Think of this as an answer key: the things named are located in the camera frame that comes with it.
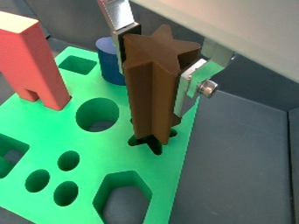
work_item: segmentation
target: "hexagonal hole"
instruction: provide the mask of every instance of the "hexagonal hole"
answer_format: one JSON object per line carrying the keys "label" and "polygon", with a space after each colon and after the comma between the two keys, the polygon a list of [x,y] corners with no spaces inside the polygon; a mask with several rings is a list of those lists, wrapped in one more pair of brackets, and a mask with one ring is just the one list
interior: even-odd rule
{"label": "hexagonal hole", "polygon": [[0,134],[0,179],[8,175],[28,150],[26,143]]}
{"label": "hexagonal hole", "polygon": [[93,199],[93,207],[107,224],[144,222],[152,191],[135,171],[108,174]]}

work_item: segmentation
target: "screw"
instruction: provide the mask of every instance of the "screw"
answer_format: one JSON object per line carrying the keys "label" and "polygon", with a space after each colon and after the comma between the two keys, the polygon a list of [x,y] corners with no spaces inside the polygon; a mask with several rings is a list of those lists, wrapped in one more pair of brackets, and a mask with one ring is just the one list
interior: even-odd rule
{"label": "screw", "polygon": [[219,89],[219,84],[212,80],[205,80],[197,85],[197,92],[211,98]]}

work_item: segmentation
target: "brown star-shaped block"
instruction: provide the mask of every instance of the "brown star-shaped block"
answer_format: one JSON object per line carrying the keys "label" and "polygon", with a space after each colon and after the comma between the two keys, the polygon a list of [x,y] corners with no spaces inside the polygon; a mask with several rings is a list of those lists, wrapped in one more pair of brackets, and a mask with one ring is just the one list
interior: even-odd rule
{"label": "brown star-shaped block", "polygon": [[153,135],[168,144],[171,127],[181,119],[173,114],[180,71],[199,57],[200,45],[173,39],[163,25],[152,36],[127,34],[124,76],[135,137]]}

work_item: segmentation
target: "circular hole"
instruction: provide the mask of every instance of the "circular hole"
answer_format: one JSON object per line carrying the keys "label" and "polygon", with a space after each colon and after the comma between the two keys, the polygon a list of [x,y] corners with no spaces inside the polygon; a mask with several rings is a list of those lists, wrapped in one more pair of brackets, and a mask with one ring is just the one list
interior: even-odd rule
{"label": "circular hole", "polygon": [[37,193],[49,183],[50,174],[45,170],[34,171],[25,180],[25,189]]}
{"label": "circular hole", "polygon": [[60,155],[58,167],[62,171],[68,172],[77,166],[79,162],[80,154],[76,151],[69,150]]}
{"label": "circular hole", "polygon": [[79,196],[77,185],[73,182],[66,181],[61,183],[56,188],[53,193],[53,200],[58,206],[65,207],[74,201],[77,196]]}
{"label": "circular hole", "polygon": [[119,118],[119,108],[113,101],[96,98],[85,101],[76,114],[77,125],[89,132],[109,129]]}

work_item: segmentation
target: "red block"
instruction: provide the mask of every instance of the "red block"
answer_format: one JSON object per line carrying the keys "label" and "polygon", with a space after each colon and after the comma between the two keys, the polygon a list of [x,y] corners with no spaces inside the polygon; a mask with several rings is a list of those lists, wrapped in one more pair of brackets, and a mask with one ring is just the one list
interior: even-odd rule
{"label": "red block", "polygon": [[0,11],[0,71],[18,96],[61,110],[70,100],[38,21]]}

